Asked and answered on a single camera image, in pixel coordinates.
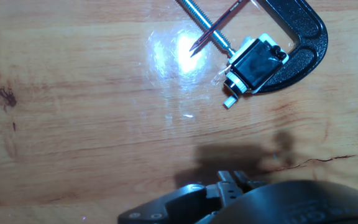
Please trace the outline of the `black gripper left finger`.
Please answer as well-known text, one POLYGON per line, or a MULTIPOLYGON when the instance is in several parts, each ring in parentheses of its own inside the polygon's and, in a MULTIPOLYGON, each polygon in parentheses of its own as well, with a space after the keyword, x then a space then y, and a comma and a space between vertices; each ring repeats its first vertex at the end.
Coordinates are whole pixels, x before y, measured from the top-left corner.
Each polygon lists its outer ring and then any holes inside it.
POLYGON ((218 171, 220 181, 217 183, 222 206, 228 206, 243 194, 236 181, 228 171, 218 171))

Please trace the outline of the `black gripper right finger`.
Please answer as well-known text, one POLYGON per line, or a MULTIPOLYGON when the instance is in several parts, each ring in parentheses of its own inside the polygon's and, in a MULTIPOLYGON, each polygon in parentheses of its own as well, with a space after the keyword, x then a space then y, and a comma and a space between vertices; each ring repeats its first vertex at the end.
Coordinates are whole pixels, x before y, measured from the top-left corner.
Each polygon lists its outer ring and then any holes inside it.
POLYGON ((242 190, 254 190, 267 185, 267 183, 264 181, 249 179, 248 176, 242 170, 235 170, 234 175, 237 178, 237 186, 242 190))

